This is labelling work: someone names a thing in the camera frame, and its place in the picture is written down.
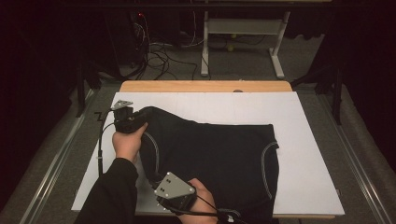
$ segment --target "black sleeve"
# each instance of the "black sleeve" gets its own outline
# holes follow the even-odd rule
[[[75,223],[134,223],[137,171],[125,159],[115,159],[93,185]]]

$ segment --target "black cable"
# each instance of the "black cable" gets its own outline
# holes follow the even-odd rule
[[[200,200],[204,201],[207,203],[209,206],[211,206],[213,209],[216,210],[217,213],[207,213],[207,212],[192,212],[192,211],[185,211],[185,210],[180,210],[178,208],[173,207],[170,204],[164,204],[162,203],[162,206],[166,209],[169,209],[171,212],[176,213],[178,216],[180,215],[189,215],[189,216],[200,216],[200,217],[217,217],[222,223],[241,223],[241,224],[247,224],[245,221],[229,216],[225,213],[220,212],[219,209],[217,209],[213,204],[205,200],[204,198],[200,197],[197,195],[197,198]]]
[[[259,45],[264,40],[265,37],[267,37],[267,35],[238,35],[236,38],[231,38],[231,37],[229,37],[227,35],[213,35],[213,36],[217,37],[217,38],[220,38],[220,39],[223,39],[225,41],[225,43],[224,43],[224,46],[222,46],[220,48],[215,48],[213,46],[210,46],[209,43],[208,43],[207,46],[209,48],[211,48],[211,49],[225,49],[227,47],[229,41],[236,42],[236,43],[241,43],[241,44],[246,44],[246,45],[256,46],[256,45]],[[238,39],[246,37],[246,36],[254,36],[254,37],[259,37],[260,36],[261,39],[259,41],[257,41],[257,42],[254,42],[254,43],[249,43],[247,41],[238,40]]]
[[[160,79],[160,77],[161,77],[163,74],[165,74],[165,73],[167,72],[167,70],[169,69],[169,58],[160,56],[159,53],[163,53],[163,52],[158,51],[158,50],[157,50],[157,51],[154,51],[154,52],[151,52],[151,54],[154,54],[154,55],[156,55],[157,57],[152,57],[152,58],[150,58],[150,60],[152,60],[152,59],[160,59],[160,60],[162,61],[162,63],[160,63],[160,64],[158,64],[158,65],[150,65],[151,68],[161,71],[161,73],[160,73],[158,76],[156,76],[156,77],[154,78],[154,80]]]
[[[145,56],[146,56],[146,58],[145,58],[145,60],[144,60],[144,62],[145,62],[145,64],[146,64],[146,65],[145,65],[145,69],[144,69],[139,75],[137,75],[137,77],[136,77],[135,80],[141,80],[141,79],[142,79],[142,76],[145,75],[146,68],[147,68],[147,66],[149,65],[149,58],[148,58],[147,53],[145,54]]]
[[[148,59],[148,66],[153,68],[153,67],[159,67],[168,63],[168,58],[166,57],[166,55],[161,51],[163,49],[163,46],[161,46],[159,49],[156,50],[151,50],[149,53],[149,59]],[[162,61],[162,63],[159,64],[150,64],[149,61],[153,60],[153,59],[160,59]]]
[[[144,71],[146,70],[146,67],[147,67],[146,60],[142,60],[142,62],[136,67],[136,69],[134,71],[132,71],[128,75],[125,75],[122,77],[125,77],[126,80],[130,80],[131,77],[139,76],[140,74],[144,73]],[[101,76],[100,74],[99,74],[99,78],[106,80],[106,81],[115,81],[115,82],[120,81],[118,78],[105,77],[105,76]]]
[[[193,65],[193,66],[194,66],[194,69],[192,70],[191,80],[194,80],[194,74],[195,74],[195,71],[197,70],[198,64],[196,64],[196,63],[186,63],[186,62],[182,62],[182,61],[179,61],[179,60],[176,60],[176,59],[171,58],[171,57],[166,53],[165,47],[163,47],[163,52],[164,52],[164,54],[169,58],[169,60],[171,60],[171,61],[173,61],[173,62],[175,62],[175,63],[184,63],[184,64]]]
[[[107,126],[105,127],[106,118],[107,118],[107,115],[108,115],[108,113],[109,113],[110,111],[112,111],[111,108],[108,109],[107,112],[103,115],[103,117],[102,117],[102,124],[101,124],[100,132],[99,132],[99,143],[98,143],[98,170],[99,170],[99,176],[101,176],[101,175],[103,174],[102,136],[103,136],[103,133],[105,132],[105,129],[106,129],[108,126],[111,125],[111,124],[110,124],[110,125],[107,125]]]
[[[169,70],[169,63],[167,63],[166,65],[167,65],[166,69],[153,68],[153,69],[161,70],[161,71],[162,71],[158,76],[156,76],[156,77],[154,78],[154,80],[160,79],[160,77],[162,77],[164,74],[169,74],[169,75],[171,75],[175,80],[178,80],[178,78],[177,78],[177,76],[176,76],[175,74],[173,74],[173,73],[171,73],[171,72],[168,71],[168,70]]]

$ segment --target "cable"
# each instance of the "cable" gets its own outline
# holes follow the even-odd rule
[[[235,217],[232,217],[230,215],[220,212],[220,210],[217,209],[213,204],[211,204],[204,198],[200,197],[199,195],[197,195],[197,198],[199,198],[203,202],[207,203],[210,207],[215,209],[217,213],[184,211],[184,210],[177,209],[170,204],[163,204],[163,203],[162,203],[162,206],[176,214],[189,215],[189,216],[201,216],[201,217],[217,217],[221,222],[225,222],[225,223],[247,224],[245,221],[243,221],[239,218],[235,218]]]
[[[145,54],[145,56],[146,56],[145,59],[144,59],[145,69],[137,75],[135,80],[141,80],[142,76],[145,75],[146,67],[149,65],[148,55]]]
[[[111,108],[108,109],[107,112],[103,115],[102,123],[101,123],[101,126],[100,126],[99,144],[98,144],[98,158],[97,158],[97,159],[98,159],[99,176],[101,176],[101,175],[103,174],[102,136],[103,136],[103,133],[105,132],[105,129],[106,129],[108,126],[111,125],[111,124],[109,124],[109,125],[107,125],[107,126],[104,128],[105,122],[106,122],[106,119],[107,119],[107,115],[108,115],[108,113],[109,113],[110,111],[112,111]]]
[[[136,34],[136,37],[139,37],[140,31],[142,31],[142,41],[139,46],[139,48],[141,48],[143,46],[145,39],[146,39],[146,32],[145,32],[145,29],[143,28],[143,26],[141,26],[139,23],[135,22],[134,25],[139,28],[138,33]]]
[[[229,41],[255,46],[255,45],[259,45],[264,40],[264,38],[267,37],[267,35],[239,35],[237,38],[231,38],[231,37],[228,37],[227,35],[213,35],[213,36],[217,37],[217,38],[220,38],[220,39],[223,39],[225,43],[224,43],[224,46],[222,46],[220,48],[215,48],[215,47],[209,46],[211,49],[224,49],[224,48],[227,47]],[[246,42],[246,41],[238,40],[238,39],[240,39],[242,37],[245,37],[245,36],[254,36],[254,37],[259,37],[260,36],[261,39],[259,41],[257,41],[257,42],[254,42],[254,43],[249,43],[249,42]]]
[[[194,80],[194,74],[195,74],[195,71],[197,70],[198,64],[196,64],[196,63],[185,63],[185,62],[182,62],[182,61],[173,59],[173,58],[171,58],[171,57],[166,53],[166,48],[163,48],[163,52],[164,52],[165,55],[169,58],[169,60],[171,60],[171,61],[173,61],[173,62],[175,62],[175,63],[184,63],[184,64],[193,65],[193,66],[194,66],[194,69],[192,70],[191,80]]]
[[[128,75],[125,75],[125,76],[122,76],[122,77],[124,77],[126,80],[129,80],[133,76],[136,76],[136,75],[139,76],[139,75],[141,75],[142,73],[145,72],[146,67],[147,67],[147,61],[145,59],[143,59],[142,62],[136,67],[136,69],[134,71],[132,71]],[[99,76],[99,78],[101,78],[103,80],[106,80],[106,81],[116,81],[116,82],[120,81],[119,78],[116,78],[114,76],[106,77],[106,76],[103,76],[101,74],[98,74],[98,76]]]
[[[161,73],[160,73],[158,76],[156,76],[156,77],[154,78],[154,80],[160,79],[160,77],[161,77],[163,74],[167,73],[167,71],[168,71],[168,69],[169,69],[169,58],[166,56],[165,53],[163,53],[163,52],[160,51],[162,48],[163,48],[163,47],[161,47],[159,50],[152,51],[152,52],[150,53],[150,55],[153,54],[153,55],[155,55],[156,57],[150,57],[150,58],[148,59],[148,66],[149,66],[149,67],[161,71]],[[153,60],[153,59],[159,59],[159,60],[162,61],[162,62],[161,62],[161,63],[158,63],[158,64],[149,64],[149,61],[151,61],[151,60]]]
[[[149,27],[148,27],[148,21],[146,20],[146,17],[143,13],[139,12],[138,16],[143,18],[143,21],[145,22],[146,25],[146,34],[147,34],[147,39],[148,39],[148,54],[151,53],[151,47],[150,47],[150,41],[149,41]]]
[[[196,17],[195,17],[195,11],[192,12],[192,15],[193,15],[193,17],[194,17],[194,36],[192,37],[191,43],[190,43],[188,46],[186,46],[186,47],[189,47],[189,46],[191,46],[191,45],[194,43],[194,41],[195,41],[195,34],[196,34],[196,31],[197,31],[197,22],[196,22]]]

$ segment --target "person's arm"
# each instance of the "person's arm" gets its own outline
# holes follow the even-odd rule
[[[75,223],[134,223],[138,177],[134,162],[146,127],[113,134],[116,159],[93,185]]]
[[[75,223],[133,223],[136,179],[134,165],[116,158],[93,185]]]

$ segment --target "white board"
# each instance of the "white board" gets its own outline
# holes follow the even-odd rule
[[[156,106],[183,119],[213,124],[273,124],[279,149],[279,179],[274,215],[344,215],[329,172],[296,92],[118,92],[134,110]],[[109,113],[106,125],[114,120]],[[115,158],[111,136],[103,135],[104,172]],[[97,146],[78,190],[72,210],[79,211],[98,177]],[[137,214],[166,214],[144,177],[140,161]]]

